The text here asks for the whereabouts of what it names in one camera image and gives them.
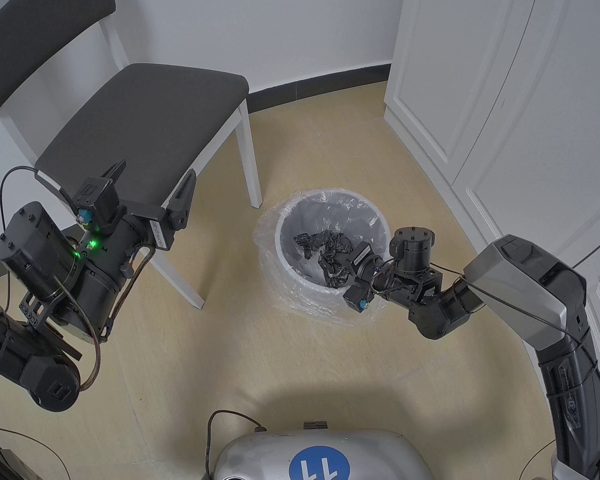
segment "white trash can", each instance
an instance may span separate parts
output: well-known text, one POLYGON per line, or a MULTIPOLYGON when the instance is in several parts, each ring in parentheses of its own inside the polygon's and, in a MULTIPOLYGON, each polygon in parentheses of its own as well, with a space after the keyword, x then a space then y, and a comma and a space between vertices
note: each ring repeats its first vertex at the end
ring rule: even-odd
POLYGON ((342 298, 353 277, 341 288, 327 287, 317 262, 319 254, 305 260, 302 247, 294 241, 302 233, 325 229, 343 233, 354 248, 361 241, 369 242, 376 254, 389 258, 389 226, 371 201, 340 188, 304 191, 266 212, 253 233, 265 287, 276 306, 285 310, 352 327, 373 322, 385 300, 376 296, 357 313, 342 298))

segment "chair leg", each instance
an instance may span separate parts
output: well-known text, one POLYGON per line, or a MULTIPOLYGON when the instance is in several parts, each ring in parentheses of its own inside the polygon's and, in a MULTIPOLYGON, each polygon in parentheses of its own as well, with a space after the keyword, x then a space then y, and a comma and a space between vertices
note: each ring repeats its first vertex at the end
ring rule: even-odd
POLYGON ((253 152, 253 140, 251 139, 251 126, 249 124, 249 112, 247 110, 247 100, 240 103, 240 123, 235 127, 235 134, 238 137, 238 148, 242 158, 242 169, 244 169, 244 178, 247 180, 247 190, 251 206, 260 208, 262 205, 262 194, 260 193, 260 181, 258 180, 258 168, 256 167, 256 155, 253 152))
POLYGON ((204 299, 193 290, 184 277, 182 277, 173 265, 169 263, 164 251, 161 251, 160 249, 156 250, 151 260, 151 264, 193 307, 202 309, 202 306, 205 303, 204 299))

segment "gray chair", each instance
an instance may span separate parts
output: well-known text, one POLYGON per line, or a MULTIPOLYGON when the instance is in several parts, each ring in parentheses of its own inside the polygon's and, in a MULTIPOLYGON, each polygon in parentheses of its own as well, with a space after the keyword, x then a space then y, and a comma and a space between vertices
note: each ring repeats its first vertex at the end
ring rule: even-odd
MULTIPOLYGON (((240 75, 129 64, 110 15, 115 0, 10 0, 0 9, 0 121, 31 164, 69 193, 124 158, 120 198, 164 205, 188 169, 197 173, 236 131, 251 205, 262 204, 240 75), (96 22, 120 70, 37 157, 3 104, 44 62, 96 22)), ((158 251, 154 267, 195 307, 204 300, 158 251)))

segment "trash can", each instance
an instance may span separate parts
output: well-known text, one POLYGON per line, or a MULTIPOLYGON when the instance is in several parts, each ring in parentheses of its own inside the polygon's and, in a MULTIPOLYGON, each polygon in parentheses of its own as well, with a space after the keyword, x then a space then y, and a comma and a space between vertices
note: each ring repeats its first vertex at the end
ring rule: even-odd
POLYGON ((294 240, 324 230, 343 233, 353 247, 369 242, 376 254, 389 258, 389 226, 371 201, 341 188, 298 192, 266 212, 253 233, 266 290, 284 310, 351 327, 373 322, 386 301, 375 297, 362 313, 349 308, 342 296, 353 276, 340 288, 326 286, 319 254, 306 259, 294 240))

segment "wooden floor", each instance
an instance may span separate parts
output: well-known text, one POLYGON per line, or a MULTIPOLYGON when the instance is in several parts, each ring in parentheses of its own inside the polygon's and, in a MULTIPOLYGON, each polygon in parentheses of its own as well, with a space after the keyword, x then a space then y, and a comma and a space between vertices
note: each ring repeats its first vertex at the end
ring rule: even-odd
MULTIPOLYGON (((95 386, 55 414, 0 377, 0 426, 49 444, 73 480, 199 480, 207 419, 220 408, 275 431, 305 420, 389 429, 415 444, 438 480, 516 480, 553 438, 552 428, 522 342, 488 308, 430 341, 393 304, 376 324, 336 328, 273 308, 263 290, 251 233, 265 210, 298 189, 348 188, 373 201, 392 229, 432 228, 439 264, 458 269, 475 256, 384 122, 384 91, 385 84, 372 84, 252 114, 262 208, 249 206, 230 138, 200 173, 189 226, 168 252, 206 299, 204 309, 189 306, 147 267, 103 347, 95 386)), ((5 294, 1 278, 1 303, 5 294)), ((14 286, 13 297, 22 295, 14 286)), ((93 347, 77 343, 86 377, 93 347)), ((212 457, 252 430, 218 417, 212 457)), ((37 444, 3 433, 0 443, 45 479, 66 477, 37 444)), ((524 478, 549 476, 552 452, 541 453, 524 478)))

